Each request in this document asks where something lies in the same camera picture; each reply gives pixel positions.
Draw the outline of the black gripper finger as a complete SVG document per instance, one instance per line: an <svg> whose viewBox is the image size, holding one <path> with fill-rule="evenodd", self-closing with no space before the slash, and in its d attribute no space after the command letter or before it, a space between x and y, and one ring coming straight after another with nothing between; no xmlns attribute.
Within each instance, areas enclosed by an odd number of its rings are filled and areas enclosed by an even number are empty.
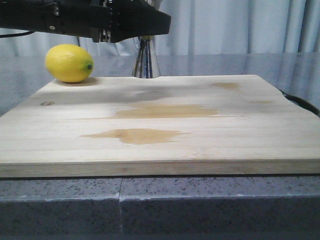
<svg viewBox="0 0 320 240"><path fill-rule="evenodd" d="M110 42L142 36L166 35L170 31L171 16L156 10L145 0L113 0Z"/></svg>

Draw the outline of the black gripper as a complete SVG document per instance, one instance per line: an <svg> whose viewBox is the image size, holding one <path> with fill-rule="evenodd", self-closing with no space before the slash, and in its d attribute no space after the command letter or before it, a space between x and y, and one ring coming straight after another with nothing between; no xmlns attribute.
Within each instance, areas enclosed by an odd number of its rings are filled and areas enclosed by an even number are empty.
<svg viewBox="0 0 320 240"><path fill-rule="evenodd" d="M102 0L2 0L0 27L91 38L99 42L112 24Z"/></svg>

